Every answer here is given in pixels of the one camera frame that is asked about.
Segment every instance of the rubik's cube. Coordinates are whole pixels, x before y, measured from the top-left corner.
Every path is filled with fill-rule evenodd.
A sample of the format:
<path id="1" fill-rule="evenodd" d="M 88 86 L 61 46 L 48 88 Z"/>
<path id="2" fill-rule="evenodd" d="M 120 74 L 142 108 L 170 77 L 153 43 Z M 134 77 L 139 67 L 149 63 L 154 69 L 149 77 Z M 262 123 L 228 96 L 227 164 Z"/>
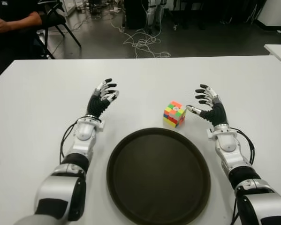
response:
<path id="1" fill-rule="evenodd" d="M 185 114 L 186 110 L 182 108 L 181 104 L 171 102 L 164 110 L 163 120 L 176 128 L 185 120 Z"/>

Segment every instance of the black shirt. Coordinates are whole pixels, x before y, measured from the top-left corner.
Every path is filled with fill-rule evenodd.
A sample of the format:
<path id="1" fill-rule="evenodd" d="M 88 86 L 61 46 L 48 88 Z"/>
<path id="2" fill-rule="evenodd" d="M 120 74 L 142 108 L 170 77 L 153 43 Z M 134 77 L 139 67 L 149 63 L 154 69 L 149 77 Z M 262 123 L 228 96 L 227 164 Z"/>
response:
<path id="1" fill-rule="evenodd" d="M 0 19 L 9 21 L 21 20 L 37 11 L 36 0 L 0 0 Z M 17 31 L 0 34 L 0 46 L 10 42 Z"/>

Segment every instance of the person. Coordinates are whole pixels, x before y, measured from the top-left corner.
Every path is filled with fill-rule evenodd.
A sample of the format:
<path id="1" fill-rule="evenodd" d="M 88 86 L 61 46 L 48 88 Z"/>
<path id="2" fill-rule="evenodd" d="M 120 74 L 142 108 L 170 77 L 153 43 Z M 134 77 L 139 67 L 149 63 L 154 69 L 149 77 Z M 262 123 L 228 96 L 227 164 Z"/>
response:
<path id="1" fill-rule="evenodd" d="M 149 0 L 149 7 L 147 11 L 147 25 L 148 25 L 148 34 L 152 34 L 152 25 L 154 19 L 155 29 L 160 31 L 161 29 L 161 20 L 164 14 L 164 7 L 167 4 L 167 0 Z"/>
<path id="2" fill-rule="evenodd" d="M 0 74 L 14 61 L 29 58 L 34 32 L 41 18 L 34 0 L 0 0 Z"/>

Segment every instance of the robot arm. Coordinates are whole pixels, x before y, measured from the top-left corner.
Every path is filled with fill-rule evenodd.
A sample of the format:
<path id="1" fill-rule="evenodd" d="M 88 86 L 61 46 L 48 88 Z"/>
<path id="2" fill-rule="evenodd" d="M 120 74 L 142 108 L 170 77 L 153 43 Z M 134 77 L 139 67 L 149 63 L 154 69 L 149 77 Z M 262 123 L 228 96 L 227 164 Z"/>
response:
<path id="1" fill-rule="evenodd" d="M 189 111 L 206 119 L 214 126 L 208 137 L 215 141 L 215 150 L 237 199 L 239 217 L 243 225 L 281 225 L 281 196 L 256 173 L 242 155 L 237 132 L 230 128 L 220 97 L 214 90 L 201 84 L 196 96 L 201 104 L 212 109 L 204 111 L 186 106 Z"/>
<path id="2" fill-rule="evenodd" d="M 111 81 L 107 79 L 95 89 L 86 115 L 74 123 L 74 143 L 60 165 L 38 189 L 35 214 L 15 225 L 62 225 L 67 221 L 77 221 L 83 215 L 86 173 L 92 159 L 96 132 L 102 131 L 104 125 L 99 117 L 119 95 L 117 90 L 109 90 L 116 87 L 116 84 L 110 84 Z"/>

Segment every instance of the chair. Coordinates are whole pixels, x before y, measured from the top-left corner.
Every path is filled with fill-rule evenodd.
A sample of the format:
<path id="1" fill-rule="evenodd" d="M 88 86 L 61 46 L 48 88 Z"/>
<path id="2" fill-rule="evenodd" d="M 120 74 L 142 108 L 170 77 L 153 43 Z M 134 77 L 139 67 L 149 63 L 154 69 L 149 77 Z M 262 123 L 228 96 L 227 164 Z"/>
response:
<path id="1" fill-rule="evenodd" d="M 66 25 L 65 17 L 57 13 L 57 9 L 60 9 L 64 12 L 62 7 L 62 2 L 60 0 L 40 0 L 38 2 L 39 11 L 44 12 L 43 15 L 40 15 L 42 20 L 42 25 L 38 27 L 38 29 L 45 30 L 45 47 L 47 48 L 48 42 L 48 29 L 50 27 L 55 27 L 61 34 L 64 36 L 63 32 L 60 30 L 58 25 L 64 26 L 67 32 L 71 35 L 71 37 L 75 40 L 78 46 L 81 48 L 80 42 L 76 39 L 74 34 Z"/>

